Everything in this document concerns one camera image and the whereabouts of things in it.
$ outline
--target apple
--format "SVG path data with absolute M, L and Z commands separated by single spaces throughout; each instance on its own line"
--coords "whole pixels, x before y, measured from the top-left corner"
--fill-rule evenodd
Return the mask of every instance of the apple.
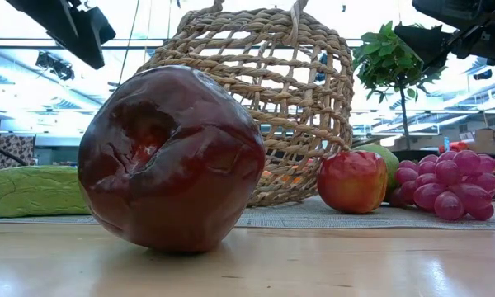
M 206 252 L 237 222 L 264 168 L 248 112 L 182 66 L 134 75 L 82 138 L 78 178 L 93 217 L 163 252 Z
M 342 152 L 321 164 L 317 186 L 323 201 L 348 214 L 380 207 L 387 190 L 387 165 L 377 153 Z

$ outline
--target cardboard box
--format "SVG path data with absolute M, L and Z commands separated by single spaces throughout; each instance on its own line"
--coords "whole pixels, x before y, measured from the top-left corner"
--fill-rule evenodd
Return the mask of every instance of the cardboard box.
M 463 133 L 460 138 L 476 153 L 495 153 L 495 129 L 478 129 Z

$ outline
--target ceiling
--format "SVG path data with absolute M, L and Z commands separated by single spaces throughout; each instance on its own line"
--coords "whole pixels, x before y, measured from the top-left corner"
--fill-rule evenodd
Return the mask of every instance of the ceiling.
M 128 41 L 138 2 L 134 32 Z M 274 6 L 289 9 L 292 2 L 226 0 L 224 10 Z M 103 50 L 106 66 L 96 71 L 68 51 L 59 49 L 42 27 L 16 11 L 7 1 L 0 0 L 0 111 L 5 111 L 0 112 L 0 118 L 11 122 L 7 130 L 73 134 L 86 129 L 92 115 L 110 96 L 113 87 L 109 83 L 130 78 L 149 58 L 151 49 L 160 46 L 162 39 L 175 34 L 177 23 L 186 12 L 208 7 L 211 3 L 212 0 L 181 0 L 181 7 L 178 7 L 176 0 L 88 1 L 89 6 L 100 7 L 117 34 L 116 40 L 109 42 L 111 46 Z M 337 29 L 352 45 L 358 45 L 357 39 L 365 32 L 377 31 L 381 24 L 391 20 L 394 23 L 420 23 L 425 27 L 440 25 L 440 22 L 414 10 L 410 0 L 310 0 L 305 11 L 328 27 Z M 449 26 L 443 28 L 443 31 L 453 30 Z M 75 79 L 63 82 L 35 66 L 41 50 L 70 62 Z M 229 53 L 236 54 L 235 50 L 231 49 Z M 291 50 L 278 49 L 274 55 L 289 59 Z M 487 69 L 477 57 L 457 59 L 450 55 L 447 66 L 442 79 L 427 86 L 431 95 L 422 92 L 418 101 L 408 102 L 410 130 L 433 133 L 440 125 L 451 125 L 457 120 L 477 116 L 478 110 L 495 109 L 495 67 L 491 68 L 493 76 L 490 79 L 474 80 L 473 74 Z M 297 75 L 304 75 L 304 80 L 308 76 L 307 73 Z M 351 117 L 355 134 L 400 131 L 399 94 L 390 95 L 382 104 L 375 96 L 367 101 L 368 91 L 358 80 L 355 92 Z M 452 111 L 442 113 L 444 109 Z

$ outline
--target plant stem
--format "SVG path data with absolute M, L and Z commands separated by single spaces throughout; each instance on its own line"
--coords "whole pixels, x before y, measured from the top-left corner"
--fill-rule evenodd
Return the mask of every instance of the plant stem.
M 399 93 L 402 95 L 402 117 L 403 117 L 403 136 L 405 137 L 405 144 L 407 145 L 407 150 L 411 149 L 411 141 L 409 140 L 409 127 L 407 124 L 407 110 L 405 109 L 405 93 L 403 91 L 404 87 L 402 80 L 398 80 Z

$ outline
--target basket handle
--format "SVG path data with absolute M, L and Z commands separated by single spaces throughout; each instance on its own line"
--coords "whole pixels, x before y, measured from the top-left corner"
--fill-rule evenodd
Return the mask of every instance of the basket handle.
M 192 20 L 194 20 L 195 18 L 197 18 L 201 15 L 204 15 L 206 13 L 221 12 L 222 11 L 222 3 L 224 3 L 224 0 L 214 0 L 212 7 L 207 7 L 207 8 L 201 9 L 199 11 L 188 12 L 180 20 L 180 24 L 178 25 L 176 35 L 178 35 L 183 30 L 183 28 L 188 23 L 190 23 Z M 283 40 L 283 42 L 287 45 L 296 45 L 297 44 L 297 38 L 299 36 L 300 13 L 304 10 L 304 8 L 306 7 L 306 4 L 308 4 L 308 0 L 297 0 L 295 2 L 294 6 L 291 7 L 291 9 L 290 9 L 290 16 L 291 16 L 291 22 L 292 22 L 291 34 L 285 40 Z

